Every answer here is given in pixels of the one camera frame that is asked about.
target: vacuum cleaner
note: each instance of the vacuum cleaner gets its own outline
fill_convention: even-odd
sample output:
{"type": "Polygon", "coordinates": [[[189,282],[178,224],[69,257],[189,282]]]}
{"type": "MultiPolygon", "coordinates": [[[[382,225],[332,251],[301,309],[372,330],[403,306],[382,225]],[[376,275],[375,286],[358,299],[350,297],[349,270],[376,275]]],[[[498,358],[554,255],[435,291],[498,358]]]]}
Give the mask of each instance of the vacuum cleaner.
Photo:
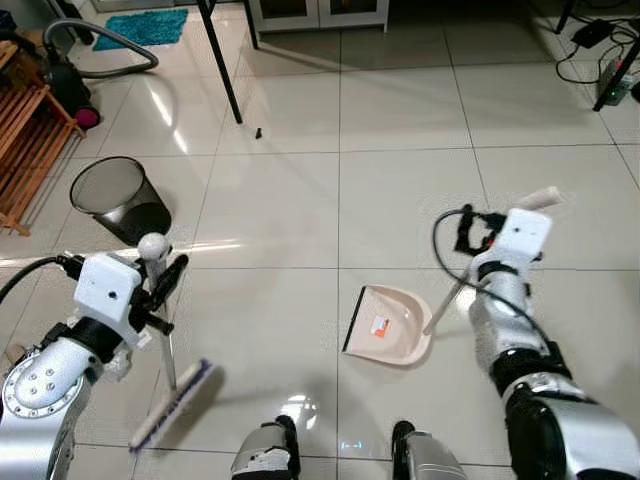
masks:
{"type": "Polygon", "coordinates": [[[158,66],[159,61],[150,51],[142,48],[137,43],[128,38],[108,30],[104,27],[94,25],[78,18],[61,18],[51,22],[42,34],[42,43],[47,52],[47,58],[43,58],[37,51],[36,46],[29,40],[19,35],[7,31],[0,31],[0,40],[10,40],[16,43],[23,51],[35,58],[42,66],[42,77],[44,82],[51,88],[51,93],[60,102],[64,109],[75,118],[78,126],[84,130],[93,128],[100,123],[100,113],[91,104],[91,91],[86,87],[83,78],[106,79],[121,77],[131,73],[140,73],[151,70],[158,66]],[[53,44],[53,35],[61,28],[74,28],[76,30],[85,29],[118,42],[129,50],[143,56],[148,61],[137,65],[101,72],[87,72],[79,70],[67,58],[63,58],[58,53],[53,44]]]}

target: tile floor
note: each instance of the tile floor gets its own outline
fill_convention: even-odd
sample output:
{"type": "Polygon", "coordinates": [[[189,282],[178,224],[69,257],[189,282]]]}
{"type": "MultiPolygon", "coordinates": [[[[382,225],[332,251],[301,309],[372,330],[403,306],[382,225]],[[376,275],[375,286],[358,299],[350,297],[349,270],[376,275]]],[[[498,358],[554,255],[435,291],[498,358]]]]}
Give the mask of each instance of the tile floor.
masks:
{"type": "MultiPolygon", "coordinates": [[[[549,184],[567,202],[550,212],[536,265],[540,322],[581,385],[640,435],[640,105],[594,113],[593,91],[555,76],[577,25],[552,34],[552,0],[408,13],[394,2],[386,36],[265,36],[260,51],[241,8],[216,9],[240,126],[195,10],[178,44],[152,48],[155,75],[91,84],[104,121],[47,178],[33,236],[0,239],[0,281],[25,258],[124,248],[67,192],[96,158],[133,156],[173,213],[171,239],[191,253],[173,299],[178,366],[206,356],[227,382],[134,459],[127,438],[164,388],[157,345],[139,353],[123,382],[95,389],[72,480],[228,478],[244,436],[283,411],[297,417],[307,480],[389,479],[400,418],[445,441],[472,480],[512,479],[501,404],[463,311],[449,312],[418,368],[338,352],[361,285],[442,299],[450,283],[428,238],[438,213],[468,201],[504,208],[549,184]]],[[[602,51],[581,51],[565,73],[589,78],[602,51]]],[[[136,61],[86,47],[71,57],[84,69],[136,61]]],[[[442,237],[451,245],[453,228],[442,237]]],[[[53,269],[20,284],[2,306],[0,347],[38,341],[71,312],[72,289],[53,269]]]]}

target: trash can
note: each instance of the trash can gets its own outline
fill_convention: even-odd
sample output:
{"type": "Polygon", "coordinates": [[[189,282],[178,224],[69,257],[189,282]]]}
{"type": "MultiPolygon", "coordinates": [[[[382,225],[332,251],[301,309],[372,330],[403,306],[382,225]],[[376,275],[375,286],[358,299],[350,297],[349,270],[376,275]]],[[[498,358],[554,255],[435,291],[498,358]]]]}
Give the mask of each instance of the trash can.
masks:
{"type": "Polygon", "coordinates": [[[82,170],[69,192],[76,210],[133,247],[147,233],[171,227],[171,214],[147,178],[144,167],[129,157],[108,157],[82,170]]]}

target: charger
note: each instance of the charger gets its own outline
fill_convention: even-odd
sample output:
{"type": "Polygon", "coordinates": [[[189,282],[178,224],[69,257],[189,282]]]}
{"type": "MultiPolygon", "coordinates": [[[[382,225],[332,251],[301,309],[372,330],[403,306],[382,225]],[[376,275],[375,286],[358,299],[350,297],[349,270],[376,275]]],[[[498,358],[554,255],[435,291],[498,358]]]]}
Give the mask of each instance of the charger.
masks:
{"type": "Polygon", "coordinates": [[[614,28],[615,25],[612,23],[600,19],[594,20],[578,30],[571,41],[581,47],[591,48],[611,35],[614,28]]]}

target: cabinet door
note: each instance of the cabinet door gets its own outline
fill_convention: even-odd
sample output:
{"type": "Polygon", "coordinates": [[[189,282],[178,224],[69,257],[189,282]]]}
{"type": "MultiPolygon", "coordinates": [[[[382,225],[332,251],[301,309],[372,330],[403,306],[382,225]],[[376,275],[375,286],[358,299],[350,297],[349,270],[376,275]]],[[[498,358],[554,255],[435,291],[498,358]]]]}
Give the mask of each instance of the cabinet door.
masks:
{"type": "Polygon", "coordinates": [[[318,0],[320,27],[387,24],[389,0],[318,0]]]}
{"type": "Polygon", "coordinates": [[[256,30],[318,28],[317,0],[249,0],[256,30]]]}

